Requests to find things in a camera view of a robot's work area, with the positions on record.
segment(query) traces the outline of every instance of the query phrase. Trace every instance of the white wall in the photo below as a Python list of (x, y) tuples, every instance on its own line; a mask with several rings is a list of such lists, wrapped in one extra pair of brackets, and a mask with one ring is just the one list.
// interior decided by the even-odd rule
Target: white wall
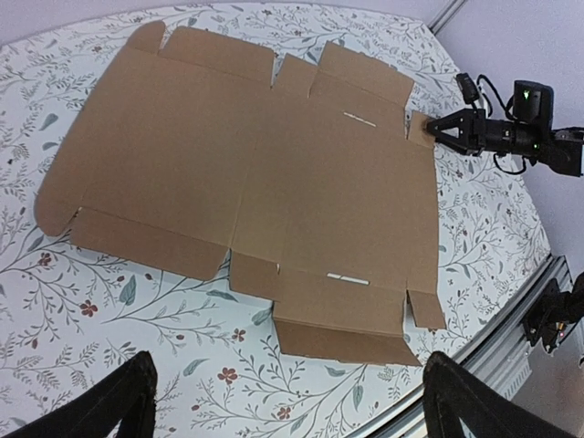
[[(515, 79), (556, 91), (554, 128), (584, 126), (582, 0), (470, 0), (439, 35), (454, 62), (485, 73), (504, 100)], [(527, 187), (556, 254), (573, 275), (584, 270), (584, 178), (559, 176), (539, 164)]]
[[(0, 44), (80, 20), (148, 7), (216, 0), (0, 0)], [(429, 22), (447, 0), (299, 0), (412, 16)]]

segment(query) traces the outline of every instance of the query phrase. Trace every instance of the black cable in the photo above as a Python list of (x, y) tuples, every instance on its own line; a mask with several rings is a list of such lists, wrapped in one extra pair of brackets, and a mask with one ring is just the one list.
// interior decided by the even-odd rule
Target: black cable
[(495, 162), (495, 167), (501, 171), (502, 173), (506, 173), (507, 175), (520, 175), (522, 173), (524, 173), (527, 170), (527, 163), (526, 163), (526, 157), (521, 157), (521, 159), (523, 160), (523, 169), (521, 169), (520, 171), (517, 172), (511, 172), (511, 171), (505, 171), (501, 168), (501, 165), (499, 164), (499, 160), (496, 158), (497, 154), (493, 154), (493, 161)]
[(495, 94), (496, 99), (499, 102), (499, 105), (501, 105), (501, 108), (505, 112), (505, 115), (507, 116), (507, 118), (510, 119), (510, 120), (516, 120), (516, 117), (513, 114), (511, 114), (511, 112), (509, 112), (509, 110), (507, 109), (506, 104), (503, 103), (503, 100), (501, 99), (501, 95), (497, 91), (495, 85), (493, 85), (493, 82), (491, 82), (491, 79), (489, 79), (485, 75), (478, 75), (478, 78), (476, 79), (476, 83), (479, 84), (481, 82), (481, 80), (483, 80), (484, 82), (486, 82), (488, 84), (488, 86), (491, 88), (491, 90)]
[(491, 99), (485, 93), (482, 93), (482, 94), (486, 100), (486, 103), (489, 104), (489, 113), (488, 113), (487, 117), (491, 117), (493, 115), (493, 104), (491, 103)]

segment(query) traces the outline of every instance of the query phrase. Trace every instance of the cardboard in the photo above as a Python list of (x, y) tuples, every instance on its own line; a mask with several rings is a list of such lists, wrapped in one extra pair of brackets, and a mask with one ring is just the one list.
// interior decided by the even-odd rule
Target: cardboard
[(318, 66), (162, 22), (140, 27), (79, 113), (36, 199), (48, 235), (275, 300), (285, 353), (419, 365), (443, 329), (433, 138), (413, 82), (327, 43)]

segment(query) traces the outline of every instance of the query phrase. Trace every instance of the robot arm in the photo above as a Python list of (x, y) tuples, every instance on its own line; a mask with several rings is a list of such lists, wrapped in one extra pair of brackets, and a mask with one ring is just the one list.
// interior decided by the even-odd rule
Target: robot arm
[[(475, 105), (480, 94), (470, 77), (460, 74), (456, 80), (464, 101), (473, 108), (430, 121), (426, 130), (436, 141), (463, 155), (494, 152), (495, 164), (502, 172), (496, 159), (511, 153), (523, 157), (524, 169), (521, 172), (525, 171), (525, 161), (528, 160), (532, 165), (542, 162), (552, 171), (564, 175), (582, 175), (584, 129), (551, 129), (554, 102), (551, 87), (516, 81), (514, 96), (504, 107), (509, 120), (490, 120), (486, 111)], [(458, 135), (447, 132), (451, 129), (457, 129)]]

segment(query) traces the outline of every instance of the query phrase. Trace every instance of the table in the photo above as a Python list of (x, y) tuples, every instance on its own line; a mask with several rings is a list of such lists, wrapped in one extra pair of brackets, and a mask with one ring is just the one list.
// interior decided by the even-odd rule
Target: table
[[(159, 371), (157, 436), (344, 436), (422, 381), (422, 369), (281, 355), (270, 302), (47, 238), (33, 217), (43, 175), (96, 80), (131, 32), (162, 19), (317, 62), (328, 40), (416, 81), (408, 109), (462, 107), (457, 67), (420, 21), (317, 5), (151, 9), (66, 26), (0, 49), (0, 433), (62, 406), (136, 351)], [(421, 361), (454, 353), (549, 254), (520, 177), (489, 156), (435, 149), (439, 297), (447, 330), (405, 321)], [(505, 165), (514, 166), (511, 161)]]

